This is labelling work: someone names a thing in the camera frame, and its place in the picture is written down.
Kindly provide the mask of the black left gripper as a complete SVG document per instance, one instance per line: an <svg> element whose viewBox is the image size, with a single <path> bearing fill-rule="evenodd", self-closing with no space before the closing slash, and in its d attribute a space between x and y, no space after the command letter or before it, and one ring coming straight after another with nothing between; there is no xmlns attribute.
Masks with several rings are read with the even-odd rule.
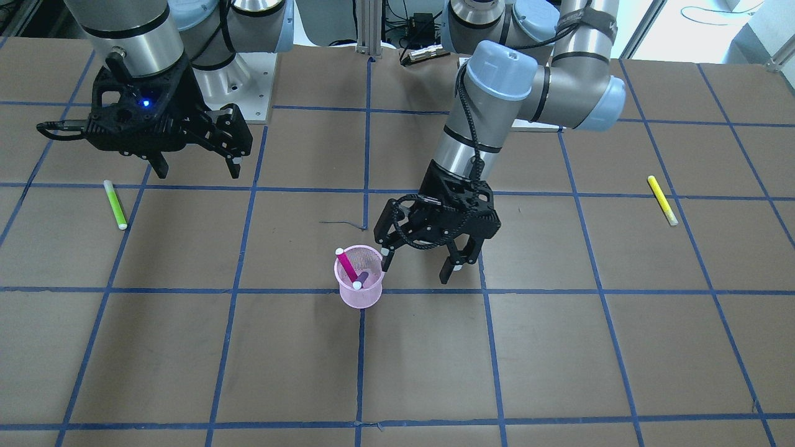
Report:
<svg viewBox="0 0 795 447"><path fill-rule="evenodd" d="M381 270L389 271L398 247L429 250L446 245L448 258L439 272L440 282L446 284L454 271L477 263L480 245L493 238L500 226L486 182L460 178L431 161L419 192L389 199L375 225ZM455 243L460 235L469 236L461 249Z"/></svg>

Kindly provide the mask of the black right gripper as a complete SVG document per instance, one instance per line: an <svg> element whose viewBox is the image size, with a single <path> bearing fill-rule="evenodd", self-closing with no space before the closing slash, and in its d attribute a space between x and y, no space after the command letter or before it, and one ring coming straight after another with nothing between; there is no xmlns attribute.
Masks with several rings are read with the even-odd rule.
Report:
<svg viewBox="0 0 795 447"><path fill-rule="evenodd" d="M98 150L148 156L160 179L170 172L163 153L187 144L220 155L231 178L238 179L242 158L250 155L253 144L238 105L209 110L186 53L165 71L143 77L132 75L127 57L108 53L92 85L88 118L45 121L36 129L51 140L85 139Z"/></svg>

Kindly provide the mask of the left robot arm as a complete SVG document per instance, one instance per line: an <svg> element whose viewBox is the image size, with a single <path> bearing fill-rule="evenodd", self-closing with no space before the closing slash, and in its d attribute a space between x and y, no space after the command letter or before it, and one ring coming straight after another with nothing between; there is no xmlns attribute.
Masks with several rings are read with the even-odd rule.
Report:
<svg viewBox="0 0 795 447"><path fill-rule="evenodd" d="M515 120L605 131L627 91L610 72L617 1L448 1L443 48L466 55L417 194L389 200L375 226L381 270L398 248L445 246L439 277L479 259L501 226L486 179Z"/></svg>

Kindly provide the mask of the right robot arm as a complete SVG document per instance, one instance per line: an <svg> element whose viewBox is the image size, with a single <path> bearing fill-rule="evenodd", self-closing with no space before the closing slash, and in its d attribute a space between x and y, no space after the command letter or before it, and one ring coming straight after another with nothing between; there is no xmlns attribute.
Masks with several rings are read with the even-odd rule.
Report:
<svg viewBox="0 0 795 447"><path fill-rule="evenodd" d="M255 75L242 55L293 47L293 1L68 1L102 59L87 119L42 122L57 141L86 140L137 156L159 178L165 153L189 144L220 155L238 178L253 118L239 107Z"/></svg>

